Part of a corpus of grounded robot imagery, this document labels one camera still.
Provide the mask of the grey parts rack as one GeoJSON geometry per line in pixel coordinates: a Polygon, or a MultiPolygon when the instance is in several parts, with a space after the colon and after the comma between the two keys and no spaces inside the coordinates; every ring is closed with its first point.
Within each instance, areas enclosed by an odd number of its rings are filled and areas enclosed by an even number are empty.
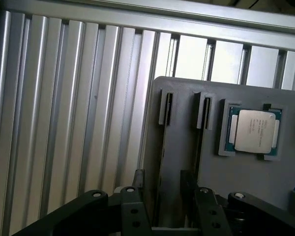
{"type": "Polygon", "coordinates": [[[159,226],[177,234],[200,230],[187,219],[180,194],[180,172],[195,175],[204,100],[210,98],[199,172],[199,187],[227,198],[233,192],[253,195],[295,217],[295,91],[182,78],[158,77],[148,102],[143,160],[144,197],[155,226],[155,201],[167,93],[173,94],[162,166],[159,226]],[[224,150],[229,106],[282,110],[278,153],[263,156],[224,150]]]}

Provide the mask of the CPU with silver lid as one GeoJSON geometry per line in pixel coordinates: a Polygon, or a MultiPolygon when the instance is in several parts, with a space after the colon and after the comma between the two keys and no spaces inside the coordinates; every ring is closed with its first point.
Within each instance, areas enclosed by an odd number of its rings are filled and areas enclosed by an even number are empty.
{"type": "Polygon", "coordinates": [[[276,156],[282,110],[229,106],[224,150],[276,156]]]}

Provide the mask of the aluminium table frame rail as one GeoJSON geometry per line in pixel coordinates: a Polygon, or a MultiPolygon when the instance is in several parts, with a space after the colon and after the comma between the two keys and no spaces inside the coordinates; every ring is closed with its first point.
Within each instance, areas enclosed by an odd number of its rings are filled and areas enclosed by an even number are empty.
{"type": "Polygon", "coordinates": [[[295,16],[184,0],[0,0],[0,9],[295,51],[295,16]]]}

